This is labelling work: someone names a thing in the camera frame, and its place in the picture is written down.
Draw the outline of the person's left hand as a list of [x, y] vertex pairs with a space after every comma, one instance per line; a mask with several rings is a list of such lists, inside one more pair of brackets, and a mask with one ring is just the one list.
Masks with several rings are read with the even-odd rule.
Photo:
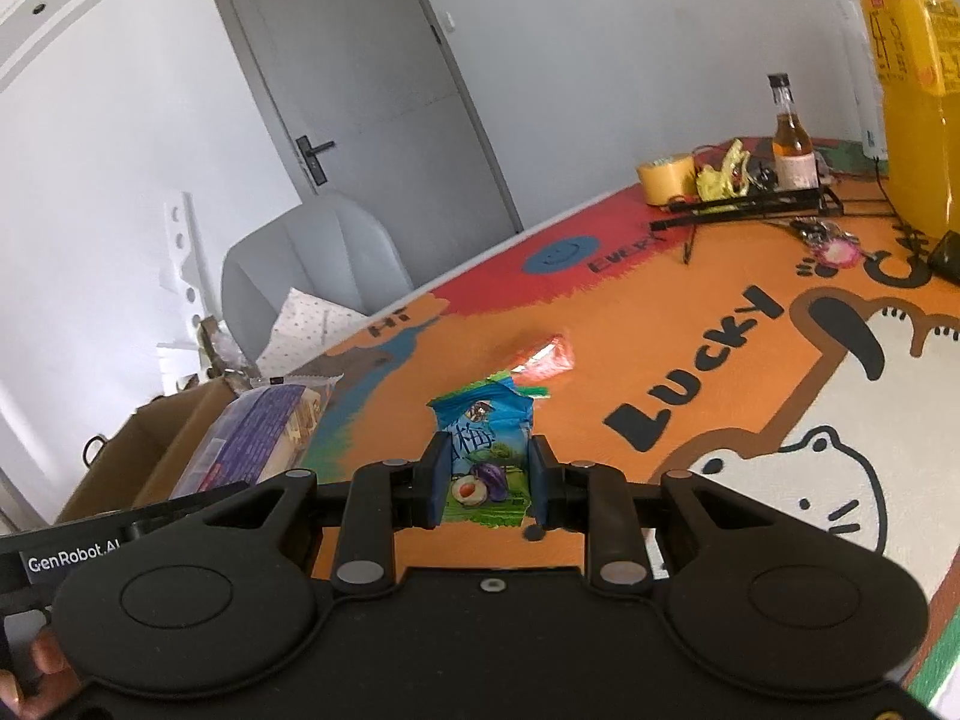
[[82, 689], [82, 681], [60, 649], [51, 628], [41, 629], [29, 647], [32, 666], [39, 673], [34, 688], [26, 691], [13, 671], [3, 670], [2, 706], [16, 718], [46, 718]]

